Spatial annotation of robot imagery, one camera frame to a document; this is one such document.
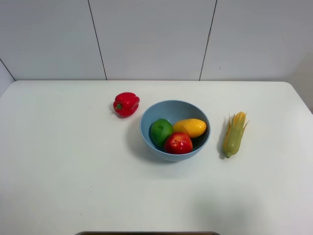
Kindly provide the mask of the green lime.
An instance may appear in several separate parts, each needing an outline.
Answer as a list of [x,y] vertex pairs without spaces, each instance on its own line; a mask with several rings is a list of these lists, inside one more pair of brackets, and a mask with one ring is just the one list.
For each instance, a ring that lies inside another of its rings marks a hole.
[[158,147],[163,147],[168,137],[173,134],[173,128],[170,122],[160,118],[151,126],[151,138]]

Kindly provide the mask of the red yellow peach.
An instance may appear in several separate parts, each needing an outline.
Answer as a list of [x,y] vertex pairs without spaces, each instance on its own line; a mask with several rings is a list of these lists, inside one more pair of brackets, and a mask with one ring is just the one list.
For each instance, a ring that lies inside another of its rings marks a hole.
[[192,151],[192,141],[186,133],[173,133],[165,142],[164,149],[170,154],[186,154]]

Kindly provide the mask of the yellow mango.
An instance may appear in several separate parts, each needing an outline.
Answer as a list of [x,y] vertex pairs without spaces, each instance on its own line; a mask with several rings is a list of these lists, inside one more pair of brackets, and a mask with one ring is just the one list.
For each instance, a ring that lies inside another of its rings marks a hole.
[[172,127],[173,132],[185,133],[192,139],[201,136],[207,129],[206,123],[196,118],[180,120]]

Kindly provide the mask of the blue plastic bowl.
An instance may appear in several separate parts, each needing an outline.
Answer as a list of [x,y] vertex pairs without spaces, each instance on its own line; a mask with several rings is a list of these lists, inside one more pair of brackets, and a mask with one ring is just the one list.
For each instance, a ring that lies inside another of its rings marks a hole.
[[[151,138],[151,126],[160,118],[168,120],[172,126],[180,120],[196,118],[204,121],[207,129],[201,136],[190,138],[193,145],[191,152],[170,154],[165,151],[164,146],[156,146]],[[179,162],[191,158],[204,147],[210,137],[211,127],[205,113],[193,104],[179,100],[165,100],[152,105],[143,113],[140,121],[140,131],[144,141],[157,157],[170,162]]]

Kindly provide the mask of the red bell pepper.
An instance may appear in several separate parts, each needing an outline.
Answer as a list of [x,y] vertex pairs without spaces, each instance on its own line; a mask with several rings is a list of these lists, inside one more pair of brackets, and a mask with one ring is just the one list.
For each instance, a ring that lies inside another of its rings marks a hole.
[[114,111],[120,118],[128,118],[139,107],[140,98],[131,92],[124,92],[115,97],[113,102]]

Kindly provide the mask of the green husked corn cob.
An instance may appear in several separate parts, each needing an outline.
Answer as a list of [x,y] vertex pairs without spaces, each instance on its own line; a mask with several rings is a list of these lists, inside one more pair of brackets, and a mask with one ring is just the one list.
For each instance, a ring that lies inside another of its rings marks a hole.
[[238,153],[246,129],[246,113],[239,112],[232,117],[229,116],[227,130],[223,141],[224,156],[229,159]]

